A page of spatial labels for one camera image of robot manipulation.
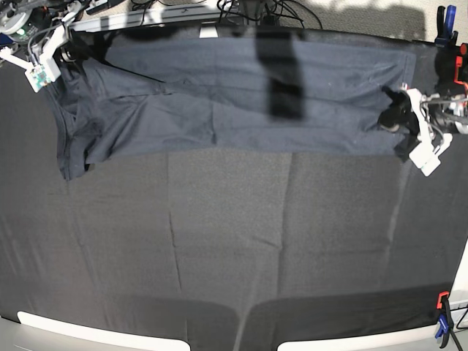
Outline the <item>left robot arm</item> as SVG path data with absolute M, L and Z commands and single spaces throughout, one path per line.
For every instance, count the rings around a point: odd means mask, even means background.
M 392 102 L 381 112 L 378 124 L 393 134 L 403 134 L 404 139 L 395 147 L 404 161 L 417 146 L 429 141 L 433 152 L 442 154 L 448 148 L 452 135 L 467 134 L 467 87 L 454 83 L 449 95 L 425 95 L 416 88 L 403 84 L 392 90 L 382 89 Z

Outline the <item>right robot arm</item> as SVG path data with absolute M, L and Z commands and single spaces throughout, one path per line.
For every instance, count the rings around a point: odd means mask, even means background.
M 2 1 L 1 34 L 12 42 L 1 46 L 1 60 L 26 71 L 58 76 L 55 52 L 69 41 L 69 26 L 89 1 Z

